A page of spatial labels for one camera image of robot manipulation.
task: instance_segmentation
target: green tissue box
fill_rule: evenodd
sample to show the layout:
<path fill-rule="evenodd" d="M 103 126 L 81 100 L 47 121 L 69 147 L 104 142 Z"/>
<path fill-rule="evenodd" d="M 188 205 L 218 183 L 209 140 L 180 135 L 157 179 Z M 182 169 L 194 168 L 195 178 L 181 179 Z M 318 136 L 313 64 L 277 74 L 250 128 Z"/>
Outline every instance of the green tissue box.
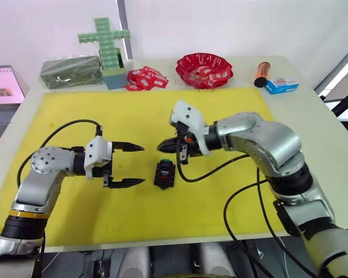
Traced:
<path fill-rule="evenodd" d="M 103 83 L 98 56 L 88 56 L 42 65 L 40 77 L 49 89 L 68 88 Z"/>

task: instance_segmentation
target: black electronic component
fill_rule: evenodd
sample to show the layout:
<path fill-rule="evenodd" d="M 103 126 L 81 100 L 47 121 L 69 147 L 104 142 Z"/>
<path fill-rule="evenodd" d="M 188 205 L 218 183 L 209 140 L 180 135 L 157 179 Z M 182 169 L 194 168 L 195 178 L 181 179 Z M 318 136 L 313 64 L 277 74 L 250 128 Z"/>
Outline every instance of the black electronic component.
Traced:
<path fill-rule="evenodd" d="M 161 159 L 156 166 L 154 185 L 162 190 L 174 186 L 175 164 L 169 159 Z"/>

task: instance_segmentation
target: green lego cross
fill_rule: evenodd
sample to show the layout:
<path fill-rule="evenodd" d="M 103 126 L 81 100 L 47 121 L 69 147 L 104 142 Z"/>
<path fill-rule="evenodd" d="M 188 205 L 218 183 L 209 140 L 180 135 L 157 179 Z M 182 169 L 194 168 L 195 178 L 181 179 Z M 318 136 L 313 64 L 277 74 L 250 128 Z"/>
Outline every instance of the green lego cross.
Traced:
<path fill-rule="evenodd" d="M 130 38 L 130 31 L 111 30 L 110 19 L 103 17 L 94 19 L 96 33 L 78 34 L 79 43 L 98 42 L 99 54 L 104 71 L 119 69 L 118 56 L 115 47 L 115 39 Z"/>

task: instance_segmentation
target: red plastic bowl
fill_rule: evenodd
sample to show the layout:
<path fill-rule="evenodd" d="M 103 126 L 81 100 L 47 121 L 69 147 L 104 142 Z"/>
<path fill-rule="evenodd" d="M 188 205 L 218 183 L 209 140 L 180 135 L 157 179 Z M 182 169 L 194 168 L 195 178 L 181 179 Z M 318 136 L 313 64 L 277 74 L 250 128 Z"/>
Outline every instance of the red plastic bowl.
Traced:
<path fill-rule="evenodd" d="M 197 89 L 209 89 L 205 84 L 202 83 L 201 78 L 194 79 L 193 75 L 197 72 L 197 68 L 202 65 L 207 65 L 214 68 L 216 71 L 224 70 L 227 67 L 232 69 L 232 65 L 228 63 L 225 59 L 209 54 L 209 53 L 193 53 L 185 55 L 182 59 L 176 62 L 176 72 L 179 74 L 181 79 L 188 85 L 193 86 Z M 211 88 L 216 88 L 227 83 L 227 80 L 215 82 Z"/>

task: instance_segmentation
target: yellow mat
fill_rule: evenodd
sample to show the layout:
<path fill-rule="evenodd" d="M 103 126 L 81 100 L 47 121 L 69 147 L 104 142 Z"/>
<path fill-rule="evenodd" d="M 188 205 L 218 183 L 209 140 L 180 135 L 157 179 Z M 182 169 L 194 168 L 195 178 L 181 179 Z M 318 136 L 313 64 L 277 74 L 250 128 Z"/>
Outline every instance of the yellow mat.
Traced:
<path fill-rule="evenodd" d="M 197 107 L 208 124 L 241 111 L 255 111 L 265 120 L 273 120 L 254 88 L 46 94 L 2 186 L 0 231 L 16 193 L 20 163 L 55 128 L 84 118 L 103 125 L 103 137 L 108 140 L 145 147 L 143 152 L 116 151 L 114 178 L 146 181 L 129 189 L 107 189 L 101 178 L 87 181 L 85 177 L 66 177 L 46 228 L 47 246 L 227 235 L 223 206 L 234 191 L 255 182 L 256 167 L 250 158 L 234 162 L 200 182 L 186 183 L 176 173 L 174 188 L 163 191 L 153 185 L 156 163 L 162 158 L 175 160 L 174 154 L 160 153 L 156 146 L 174 136 L 175 129 L 168 120 L 178 99 Z M 61 131 L 48 145 L 85 146 L 94 132 L 93 125 L 79 123 Z M 210 157 L 190 158 L 183 171 L 189 178 L 198 177 L 239 154 L 218 150 Z M 281 231 L 272 206 L 273 196 L 266 184 L 262 188 L 270 221 Z M 234 199 L 229 221 L 235 234 L 267 232 L 256 188 Z"/>

